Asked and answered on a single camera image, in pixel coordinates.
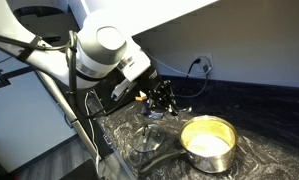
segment wall outlet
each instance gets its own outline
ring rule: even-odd
[[[213,61],[212,61],[212,54],[197,54],[195,59],[200,59],[200,63],[196,64],[196,73],[206,73],[212,71],[213,69]]]

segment metal pot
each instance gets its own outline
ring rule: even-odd
[[[183,149],[154,157],[138,170],[145,174],[160,162],[186,154],[189,162],[201,171],[219,173],[233,164],[238,136],[227,121],[215,116],[198,116],[180,130]]]

